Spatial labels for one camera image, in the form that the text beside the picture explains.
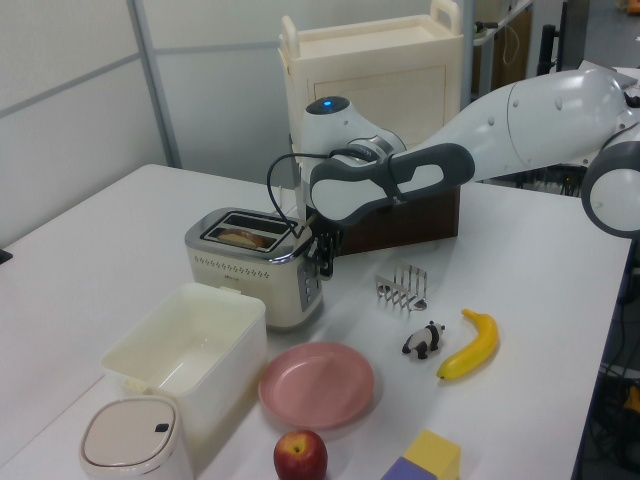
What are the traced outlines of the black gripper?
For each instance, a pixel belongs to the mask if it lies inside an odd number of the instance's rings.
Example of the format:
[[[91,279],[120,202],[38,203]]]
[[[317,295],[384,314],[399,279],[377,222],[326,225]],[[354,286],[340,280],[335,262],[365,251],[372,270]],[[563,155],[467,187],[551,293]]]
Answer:
[[[314,221],[311,224],[313,242],[310,244],[306,257],[310,261],[319,260],[319,274],[322,279],[333,276],[334,256],[337,256],[344,241],[344,229],[337,224],[325,221]]]

